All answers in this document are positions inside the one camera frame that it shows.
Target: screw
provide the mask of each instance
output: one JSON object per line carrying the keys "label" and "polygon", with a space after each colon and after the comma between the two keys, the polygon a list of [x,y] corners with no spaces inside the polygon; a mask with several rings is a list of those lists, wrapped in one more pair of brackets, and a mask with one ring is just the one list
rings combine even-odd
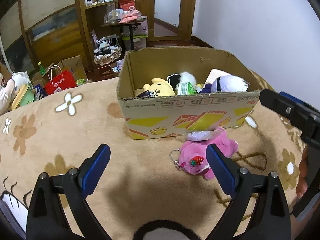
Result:
{"label": "screw", "polygon": [[275,171],[272,171],[272,172],[271,172],[271,177],[277,178],[277,177],[278,177],[278,174],[277,174]]}
{"label": "screw", "polygon": [[39,175],[40,179],[44,179],[47,176],[47,173],[43,172]]}
{"label": "screw", "polygon": [[77,168],[71,168],[68,172],[71,175],[75,175],[78,172],[78,169]]}
{"label": "screw", "polygon": [[248,170],[246,168],[241,167],[239,170],[242,174],[247,174]]}

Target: bottle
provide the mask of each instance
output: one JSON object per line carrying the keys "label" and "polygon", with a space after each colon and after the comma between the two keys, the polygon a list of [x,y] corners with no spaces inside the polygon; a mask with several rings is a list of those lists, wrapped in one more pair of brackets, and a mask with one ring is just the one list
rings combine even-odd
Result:
{"label": "bottle", "polygon": [[41,61],[38,63],[38,66],[39,66],[40,74],[41,74],[41,75],[44,75],[44,73],[45,73],[45,68],[41,65]]}
{"label": "bottle", "polygon": [[108,15],[107,14],[104,15],[103,21],[105,24],[108,23]]}

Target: bag handle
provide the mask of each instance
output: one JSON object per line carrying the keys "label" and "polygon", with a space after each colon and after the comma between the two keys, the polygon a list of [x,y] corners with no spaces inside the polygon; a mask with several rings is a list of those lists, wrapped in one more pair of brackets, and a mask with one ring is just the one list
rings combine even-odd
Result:
{"label": "bag handle", "polygon": [[47,70],[51,69],[51,79],[50,79],[50,76],[49,76],[49,71],[48,71],[48,78],[49,78],[49,80],[51,81],[52,85],[53,85],[53,81],[52,81],[52,69],[57,69],[56,67],[58,67],[58,68],[60,69],[61,75],[62,75],[62,77],[63,77],[62,70],[61,70],[61,68],[60,68],[58,65],[53,65],[52,67],[49,67]]}

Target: human hand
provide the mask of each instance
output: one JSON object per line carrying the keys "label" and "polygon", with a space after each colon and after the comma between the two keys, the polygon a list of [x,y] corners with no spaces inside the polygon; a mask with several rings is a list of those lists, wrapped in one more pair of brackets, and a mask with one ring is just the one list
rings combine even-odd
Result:
{"label": "human hand", "polygon": [[301,157],[301,162],[299,164],[299,180],[298,184],[296,187],[296,193],[298,198],[302,198],[303,194],[307,191],[308,189],[308,184],[307,181],[305,180],[306,175],[308,174],[308,145],[303,149],[302,157]]}

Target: red box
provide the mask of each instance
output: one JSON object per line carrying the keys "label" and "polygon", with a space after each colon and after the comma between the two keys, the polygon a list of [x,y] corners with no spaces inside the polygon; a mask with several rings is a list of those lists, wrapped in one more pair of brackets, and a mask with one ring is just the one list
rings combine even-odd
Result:
{"label": "red box", "polygon": [[118,5],[124,11],[132,11],[136,8],[134,0],[118,0]]}

